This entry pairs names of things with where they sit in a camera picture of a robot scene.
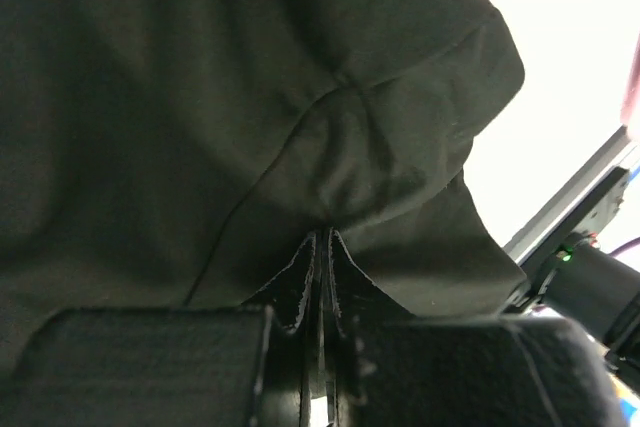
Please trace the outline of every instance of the pink object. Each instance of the pink object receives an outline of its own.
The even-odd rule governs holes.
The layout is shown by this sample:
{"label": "pink object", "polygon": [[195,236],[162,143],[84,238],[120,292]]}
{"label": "pink object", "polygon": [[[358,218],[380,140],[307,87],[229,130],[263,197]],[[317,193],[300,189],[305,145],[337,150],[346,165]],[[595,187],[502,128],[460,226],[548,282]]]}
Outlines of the pink object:
{"label": "pink object", "polygon": [[627,92],[620,111],[620,120],[627,126],[627,134],[633,140],[640,140],[640,38],[636,44]]}

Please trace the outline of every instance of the dark cloth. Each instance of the dark cloth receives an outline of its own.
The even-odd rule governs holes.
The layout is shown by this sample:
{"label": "dark cloth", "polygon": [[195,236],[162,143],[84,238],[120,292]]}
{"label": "dark cloth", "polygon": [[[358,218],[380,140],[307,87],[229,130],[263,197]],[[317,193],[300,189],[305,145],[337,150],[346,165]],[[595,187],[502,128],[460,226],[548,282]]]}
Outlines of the dark cloth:
{"label": "dark cloth", "polygon": [[5,371],[65,306],[238,304],[324,226],[418,314],[523,281],[462,175],[524,76],[488,0],[0,0],[0,59]]}

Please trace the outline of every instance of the garment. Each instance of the garment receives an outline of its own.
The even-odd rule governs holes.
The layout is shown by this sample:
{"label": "garment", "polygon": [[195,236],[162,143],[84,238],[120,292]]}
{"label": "garment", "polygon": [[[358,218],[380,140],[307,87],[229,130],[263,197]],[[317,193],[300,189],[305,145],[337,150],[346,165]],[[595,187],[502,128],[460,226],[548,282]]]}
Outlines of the garment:
{"label": "garment", "polygon": [[489,0],[0,0],[0,365],[69,306],[236,305],[307,232],[417,314],[524,281],[464,185]]}

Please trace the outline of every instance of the white surface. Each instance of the white surface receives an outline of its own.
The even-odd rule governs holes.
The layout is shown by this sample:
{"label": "white surface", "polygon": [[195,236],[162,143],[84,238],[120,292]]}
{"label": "white surface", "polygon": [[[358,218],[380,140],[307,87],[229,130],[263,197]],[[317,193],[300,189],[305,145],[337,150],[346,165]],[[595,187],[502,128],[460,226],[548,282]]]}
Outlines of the white surface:
{"label": "white surface", "polygon": [[640,0],[492,1],[527,78],[477,139],[466,179],[504,245],[618,128]]}

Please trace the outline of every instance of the black cylinder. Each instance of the black cylinder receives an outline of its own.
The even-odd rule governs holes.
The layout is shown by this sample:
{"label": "black cylinder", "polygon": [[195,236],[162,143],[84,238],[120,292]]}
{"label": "black cylinder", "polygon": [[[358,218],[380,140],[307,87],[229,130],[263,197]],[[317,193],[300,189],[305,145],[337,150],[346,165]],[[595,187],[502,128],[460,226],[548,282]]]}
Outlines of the black cylinder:
{"label": "black cylinder", "polygon": [[607,345],[611,327],[640,292],[640,273],[589,242],[577,243],[547,260],[555,271],[543,302],[558,313],[580,322]]}

